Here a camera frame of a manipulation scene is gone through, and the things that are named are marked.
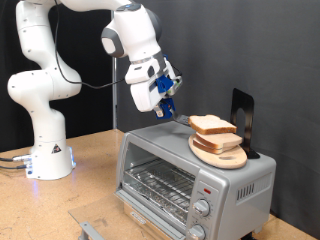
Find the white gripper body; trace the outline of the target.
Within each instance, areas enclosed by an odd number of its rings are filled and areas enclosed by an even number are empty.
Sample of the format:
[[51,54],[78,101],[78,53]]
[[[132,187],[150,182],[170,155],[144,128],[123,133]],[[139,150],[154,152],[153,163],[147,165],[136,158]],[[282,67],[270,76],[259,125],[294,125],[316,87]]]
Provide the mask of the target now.
[[129,67],[129,85],[137,109],[147,112],[159,102],[177,91],[177,76],[167,59],[161,69],[158,61],[131,64]]

